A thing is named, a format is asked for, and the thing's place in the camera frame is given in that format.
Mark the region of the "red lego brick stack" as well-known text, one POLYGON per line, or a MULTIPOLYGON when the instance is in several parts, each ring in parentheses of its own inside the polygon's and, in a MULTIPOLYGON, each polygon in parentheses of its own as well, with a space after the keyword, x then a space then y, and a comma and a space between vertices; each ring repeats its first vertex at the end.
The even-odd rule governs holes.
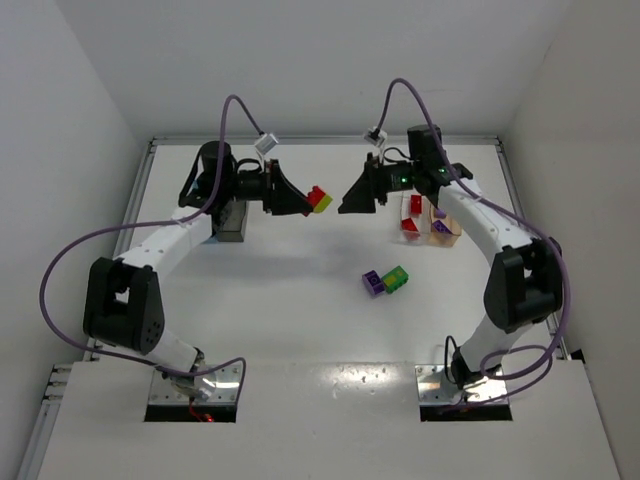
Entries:
POLYGON ((324 194, 327 194, 324 190, 322 190, 319 186, 315 185, 312 187, 312 189, 309 191, 309 193, 307 194, 307 200, 309 201, 309 203, 311 204, 311 206, 313 207, 314 205, 314 199, 317 196, 322 196, 324 194))

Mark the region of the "lime lego plate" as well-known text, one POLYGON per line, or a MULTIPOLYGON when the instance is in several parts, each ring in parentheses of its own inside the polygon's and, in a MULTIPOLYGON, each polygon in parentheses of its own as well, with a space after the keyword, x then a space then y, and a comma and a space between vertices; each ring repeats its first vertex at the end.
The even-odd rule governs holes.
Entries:
POLYGON ((333 198, 328 194, 317 196, 314 199, 313 213, 320 214, 324 212, 327 209, 327 207, 332 203, 332 201, 333 201, 333 198))

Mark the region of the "red rounded lego brick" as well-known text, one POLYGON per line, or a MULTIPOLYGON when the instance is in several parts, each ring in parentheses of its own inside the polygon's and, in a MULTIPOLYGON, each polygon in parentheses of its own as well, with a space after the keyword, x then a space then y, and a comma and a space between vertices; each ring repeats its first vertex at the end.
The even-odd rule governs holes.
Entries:
POLYGON ((401 221, 401 229, 404 232, 419 233, 419 228, 412 218, 405 218, 401 221))

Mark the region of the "small purple lego piece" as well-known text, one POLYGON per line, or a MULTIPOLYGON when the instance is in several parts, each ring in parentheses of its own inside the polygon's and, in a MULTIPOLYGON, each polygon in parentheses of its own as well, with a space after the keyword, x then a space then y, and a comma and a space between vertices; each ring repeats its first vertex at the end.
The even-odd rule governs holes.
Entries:
POLYGON ((441 220, 433 221, 432 224, 431 224, 431 227, 435 232, 438 232, 438 233, 441 233, 441 234, 446 234, 446 235, 452 235, 453 234, 452 230, 445 223, 443 223, 441 220))

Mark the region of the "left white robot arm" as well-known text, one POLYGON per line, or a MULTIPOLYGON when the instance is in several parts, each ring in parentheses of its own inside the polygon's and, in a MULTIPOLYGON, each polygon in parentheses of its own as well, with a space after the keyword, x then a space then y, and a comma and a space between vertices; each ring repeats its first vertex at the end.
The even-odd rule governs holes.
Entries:
POLYGON ((106 345, 132 351, 174 377, 202 370, 203 354, 169 331, 163 279, 199 245, 214 238, 236 203, 257 201, 274 216, 309 214, 313 207, 276 160, 237 160, 229 144, 203 144, 167 224, 114 259, 89 271, 83 330, 106 345))

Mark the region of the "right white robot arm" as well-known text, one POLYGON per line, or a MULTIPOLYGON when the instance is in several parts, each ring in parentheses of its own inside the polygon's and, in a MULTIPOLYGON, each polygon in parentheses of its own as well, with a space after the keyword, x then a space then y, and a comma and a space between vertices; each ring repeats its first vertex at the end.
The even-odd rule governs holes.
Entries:
POLYGON ((446 165, 440 128, 414 126, 407 139, 406 161, 386 165, 380 156, 368 154, 338 211, 372 214, 389 193, 415 190, 455 220, 479 248, 490 267, 485 313, 471 337, 455 349, 447 369, 451 382, 464 387, 495 373, 527 330, 561 308, 560 266, 547 242, 481 201, 479 185, 463 164, 446 165))

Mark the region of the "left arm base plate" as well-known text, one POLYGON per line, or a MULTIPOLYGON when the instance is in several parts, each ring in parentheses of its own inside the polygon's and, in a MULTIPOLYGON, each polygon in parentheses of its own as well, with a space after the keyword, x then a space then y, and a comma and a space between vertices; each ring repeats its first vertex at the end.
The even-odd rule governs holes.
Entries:
POLYGON ((194 378, 171 377, 155 372, 149 389, 148 404, 161 407, 187 406, 192 399, 196 406, 232 406, 238 398, 243 375, 244 368, 240 362, 194 378))

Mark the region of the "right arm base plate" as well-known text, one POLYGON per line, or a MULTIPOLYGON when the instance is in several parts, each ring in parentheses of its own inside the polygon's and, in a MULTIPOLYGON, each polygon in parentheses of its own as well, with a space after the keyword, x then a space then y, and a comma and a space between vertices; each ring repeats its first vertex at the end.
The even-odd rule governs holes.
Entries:
POLYGON ((504 381, 482 377, 459 388, 445 377, 442 364, 415 366, 418 400, 421 407, 484 406, 508 404, 504 381))

